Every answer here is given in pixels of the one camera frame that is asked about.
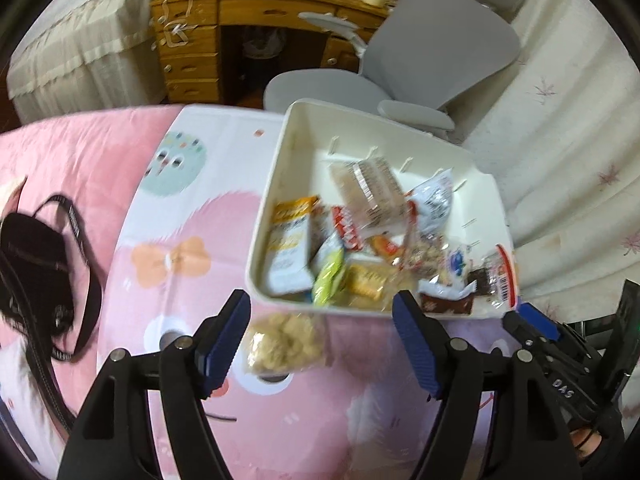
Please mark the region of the black shoulder bag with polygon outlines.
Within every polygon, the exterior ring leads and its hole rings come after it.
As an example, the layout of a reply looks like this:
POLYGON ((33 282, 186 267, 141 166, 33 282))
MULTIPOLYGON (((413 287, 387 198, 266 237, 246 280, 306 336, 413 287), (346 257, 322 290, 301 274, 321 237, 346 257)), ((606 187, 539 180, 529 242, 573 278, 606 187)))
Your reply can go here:
POLYGON ((1 220, 1 313, 49 358, 61 362, 79 358, 100 317, 102 286, 89 252, 81 216, 73 201, 54 194, 43 206, 59 206, 72 230, 82 261, 89 272, 86 304, 75 348, 67 352, 55 339, 74 324, 72 266, 64 236, 35 214, 10 212, 1 220))

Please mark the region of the person's left hand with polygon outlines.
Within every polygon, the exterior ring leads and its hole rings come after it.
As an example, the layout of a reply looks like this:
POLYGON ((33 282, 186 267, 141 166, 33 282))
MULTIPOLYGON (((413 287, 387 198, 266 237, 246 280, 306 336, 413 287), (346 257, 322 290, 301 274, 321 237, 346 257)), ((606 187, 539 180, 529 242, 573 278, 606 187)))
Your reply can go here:
POLYGON ((580 428, 570 432, 570 440, 578 460, 585 460, 597 451, 602 443, 602 436, 595 429, 580 428))

